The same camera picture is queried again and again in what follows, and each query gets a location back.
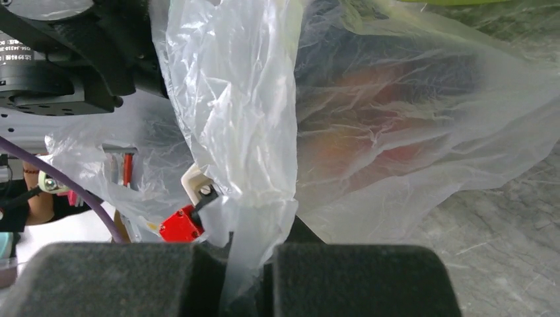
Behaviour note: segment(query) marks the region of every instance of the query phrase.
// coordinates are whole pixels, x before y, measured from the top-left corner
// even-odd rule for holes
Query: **white surface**
[[[115,209],[107,203],[102,205],[112,218]],[[26,227],[22,240],[17,246],[18,262],[21,263],[18,270],[21,273],[25,263],[48,244],[78,241],[108,242],[110,239],[111,234],[94,211],[66,217],[54,223]]]

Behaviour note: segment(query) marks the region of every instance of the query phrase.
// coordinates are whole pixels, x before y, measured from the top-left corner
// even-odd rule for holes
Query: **black cable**
[[[39,188],[39,186],[36,186],[30,190],[28,190],[27,192],[19,195],[18,197],[11,199],[9,201],[6,201],[5,203],[2,204],[2,206],[0,206],[0,209],[4,210],[4,212],[14,208],[14,207],[18,207],[21,206],[25,203],[27,203],[27,201],[37,195],[39,195],[40,193],[42,193],[43,191],[41,190],[41,188]]]
[[[6,182],[6,185],[0,190],[4,193],[2,195],[2,198],[6,198],[9,195],[14,180],[14,171],[12,170],[10,164],[6,165],[6,168],[8,169],[8,181]]]

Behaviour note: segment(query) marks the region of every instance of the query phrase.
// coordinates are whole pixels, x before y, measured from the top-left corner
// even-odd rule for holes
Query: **plastic sheet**
[[[316,0],[302,16],[297,1],[154,3],[179,126],[228,195],[202,212],[211,242],[235,232],[223,304],[285,238],[296,170],[298,213],[324,240],[395,242],[454,192],[519,176],[559,138],[556,64],[417,7]]]
[[[46,138],[44,160],[101,197],[136,225],[159,224],[189,203],[180,177],[192,163],[168,100],[137,92],[113,114],[73,120]],[[135,147],[131,188],[122,186],[122,155],[102,145]]]
[[[286,239],[297,210],[293,69],[302,5],[153,5],[153,38],[161,68],[170,70],[164,78],[179,126],[200,169],[228,196],[214,203],[218,213],[201,214],[211,242],[224,246],[235,232],[222,297],[228,307]]]
[[[324,240],[399,241],[550,152],[557,64],[418,6],[344,3],[307,8],[295,69],[298,215]]]
[[[560,2],[507,1],[464,7],[417,5],[508,43],[530,59],[560,62]]]

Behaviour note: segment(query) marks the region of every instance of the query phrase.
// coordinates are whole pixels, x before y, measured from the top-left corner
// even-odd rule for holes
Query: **person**
[[[39,179],[39,170],[23,162],[23,180],[9,180],[2,184],[2,203],[6,203],[35,188]],[[41,225],[58,221],[70,215],[77,215],[90,210],[87,204],[79,207],[70,206],[66,196],[58,196],[42,192],[29,199],[27,204],[3,210],[0,220],[0,232],[23,232],[25,226]]]

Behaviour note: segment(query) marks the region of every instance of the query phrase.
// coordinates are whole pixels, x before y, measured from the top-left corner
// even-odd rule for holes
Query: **green object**
[[[455,5],[485,5],[488,3],[507,2],[510,0],[399,0],[401,2],[427,3],[429,5],[440,5],[450,7]]]
[[[10,257],[12,252],[12,234],[9,232],[0,232],[0,260]]]

